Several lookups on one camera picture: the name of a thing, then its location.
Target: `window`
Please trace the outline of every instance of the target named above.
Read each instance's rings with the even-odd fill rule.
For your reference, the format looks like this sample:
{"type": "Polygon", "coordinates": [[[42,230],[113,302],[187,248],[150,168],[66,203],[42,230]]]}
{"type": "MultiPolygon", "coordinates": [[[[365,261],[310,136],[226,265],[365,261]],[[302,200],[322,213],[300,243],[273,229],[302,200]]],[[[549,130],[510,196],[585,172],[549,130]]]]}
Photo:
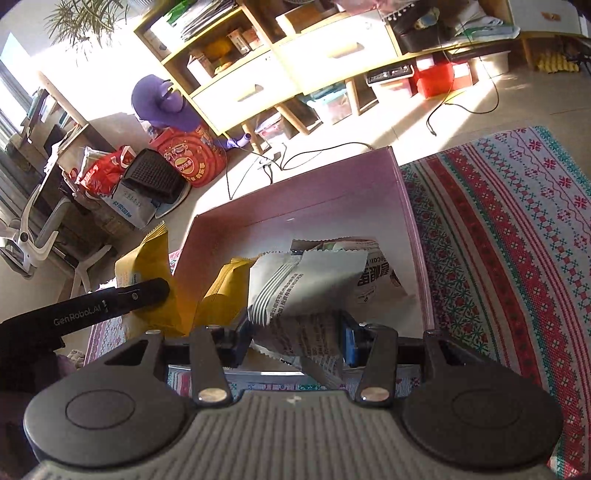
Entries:
{"type": "Polygon", "coordinates": [[[39,87],[33,61],[12,34],[0,53],[0,144],[21,132],[21,122],[39,87]]]}

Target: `red storage box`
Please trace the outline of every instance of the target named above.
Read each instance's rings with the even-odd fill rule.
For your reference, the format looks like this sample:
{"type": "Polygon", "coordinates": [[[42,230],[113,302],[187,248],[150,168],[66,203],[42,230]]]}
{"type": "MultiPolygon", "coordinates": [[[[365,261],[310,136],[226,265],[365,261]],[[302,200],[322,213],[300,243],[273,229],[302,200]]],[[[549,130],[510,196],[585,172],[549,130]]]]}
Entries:
{"type": "Polygon", "coordinates": [[[467,63],[441,63],[427,70],[417,70],[414,77],[418,92],[425,98],[444,95],[473,85],[470,66],[467,63]]]}

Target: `drawer handle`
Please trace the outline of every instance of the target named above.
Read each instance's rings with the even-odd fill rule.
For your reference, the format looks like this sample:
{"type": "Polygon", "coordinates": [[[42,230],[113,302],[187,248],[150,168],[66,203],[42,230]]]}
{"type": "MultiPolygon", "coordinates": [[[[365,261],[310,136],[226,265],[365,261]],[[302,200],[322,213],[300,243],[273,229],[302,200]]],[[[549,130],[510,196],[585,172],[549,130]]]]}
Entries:
{"type": "Polygon", "coordinates": [[[364,46],[359,42],[354,43],[347,43],[341,46],[338,50],[334,50],[330,52],[327,57],[330,59],[339,59],[341,57],[346,57],[347,55],[351,55],[356,51],[363,50],[364,46]]]}
{"type": "Polygon", "coordinates": [[[243,102],[247,98],[250,98],[251,96],[253,96],[256,93],[262,92],[263,90],[264,89],[263,89],[263,87],[261,85],[254,84],[248,90],[243,90],[242,93],[240,94],[240,97],[238,97],[236,99],[236,101],[237,102],[243,102]]]}
{"type": "Polygon", "coordinates": [[[560,22],[562,20],[559,14],[551,14],[549,12],[542,12],[542,17],[550,22],[560,22]]]}

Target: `red plastic bag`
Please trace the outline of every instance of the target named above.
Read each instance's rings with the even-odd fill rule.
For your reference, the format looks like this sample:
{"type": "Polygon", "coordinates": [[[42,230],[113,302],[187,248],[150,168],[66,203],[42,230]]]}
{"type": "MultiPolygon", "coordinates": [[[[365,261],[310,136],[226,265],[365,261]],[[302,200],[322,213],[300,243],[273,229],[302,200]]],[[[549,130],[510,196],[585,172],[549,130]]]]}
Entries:
{"type": "Polygon", "coordinates": [[[95,161],[80,185],[93,197],[111,195],[134,158],[135,152],[131,147],[120,147],[95,161]]]}

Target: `yellow object on floor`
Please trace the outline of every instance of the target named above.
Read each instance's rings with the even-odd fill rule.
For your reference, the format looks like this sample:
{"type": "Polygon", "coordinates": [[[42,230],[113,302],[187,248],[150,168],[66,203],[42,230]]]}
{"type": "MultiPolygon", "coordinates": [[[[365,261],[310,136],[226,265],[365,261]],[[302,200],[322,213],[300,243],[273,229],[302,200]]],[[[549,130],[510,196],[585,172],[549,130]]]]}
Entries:
{"type": "Polygon", "coordinates": [[[123,316],[126,339],[152,329],[162,330],[164,336],[189,334],[192,319],[183,321],[178,313],[176,284],[168,260],[168,229],[164,222],[152,230],[139,247],[117,260],[115,277],[118,287],[136,285],[153,278],[163,278],[170,286],[170,294],[163,304],[144,307],[123,316]]]}
{"type": "Polygon", "coordinates": [[[578,64],[573,61],[568,61],[561,53],[549,50],[540,56],[538,68],[546,73],[579,71],[578,64]]]}

